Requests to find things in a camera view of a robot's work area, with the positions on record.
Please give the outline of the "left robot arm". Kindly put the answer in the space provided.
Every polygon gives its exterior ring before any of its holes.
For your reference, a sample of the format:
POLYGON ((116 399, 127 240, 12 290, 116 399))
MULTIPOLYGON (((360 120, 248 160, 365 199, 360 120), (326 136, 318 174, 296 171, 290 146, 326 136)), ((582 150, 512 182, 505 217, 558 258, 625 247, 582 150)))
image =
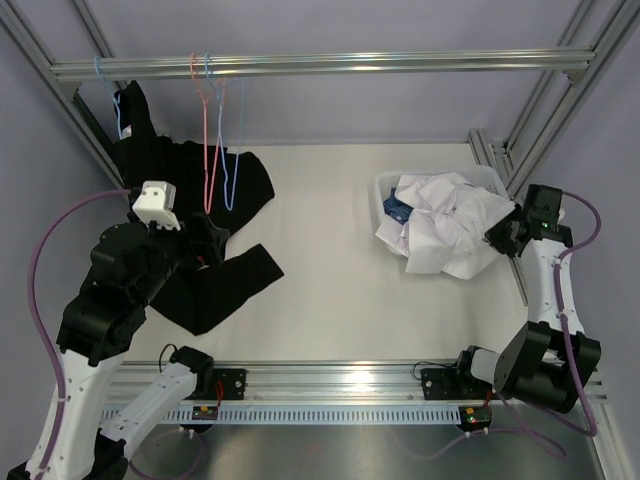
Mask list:
POLYGON ((205 214, 166 226, 114 225, 90 254, 79 294, 66 306, 53 350, 56 387, 31 458, 10 479, 121 479, 137 447, 182 400, 222 396, 213 358, 181 347, 138 398, 100 423, 114 374, 145 309, 181 268, 218 266, 229 238, 205 214))

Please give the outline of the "white and black shirt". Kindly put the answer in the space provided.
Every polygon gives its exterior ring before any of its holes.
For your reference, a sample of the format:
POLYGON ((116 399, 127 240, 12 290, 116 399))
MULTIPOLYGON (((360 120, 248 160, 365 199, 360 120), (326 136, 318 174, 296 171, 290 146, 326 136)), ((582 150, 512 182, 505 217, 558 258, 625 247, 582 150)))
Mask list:
POLYGON ((396 197, 413 208, 406 224, 385 215, 375 236, 406 259, 409 274, 445 273, 469 280, 497 258, 485 232, 515 206, 458 173, 401 177, 396 197))

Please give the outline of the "blue plaid shirt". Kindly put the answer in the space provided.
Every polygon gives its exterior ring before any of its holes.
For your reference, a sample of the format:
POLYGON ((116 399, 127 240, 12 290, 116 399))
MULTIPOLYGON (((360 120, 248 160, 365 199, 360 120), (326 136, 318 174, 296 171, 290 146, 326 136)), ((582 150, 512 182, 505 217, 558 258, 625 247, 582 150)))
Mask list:
POLYGON ((413 208, 406 203, 400 201, 396 197, 396 189, 390 190, 389 196, 383 201, 384 214, 391 217, 397 223, 404 225, 409 220, 413 208))

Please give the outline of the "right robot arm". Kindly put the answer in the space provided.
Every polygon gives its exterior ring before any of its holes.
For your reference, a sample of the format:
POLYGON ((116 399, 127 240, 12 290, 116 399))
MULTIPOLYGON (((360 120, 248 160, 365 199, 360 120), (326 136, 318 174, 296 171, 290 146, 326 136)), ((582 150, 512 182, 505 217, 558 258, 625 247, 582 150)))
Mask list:
POLYGON ((474 397, 497 393, 565 414, 579 402, 601 358, 576 311, 570 266, 576 243, 562 224, 568 192, 532 184, 522 204, 485 235, 497 252, 518 259, 528 298, 527 320, 501 352, 471 346, 452 376, 455 390, 474 397))

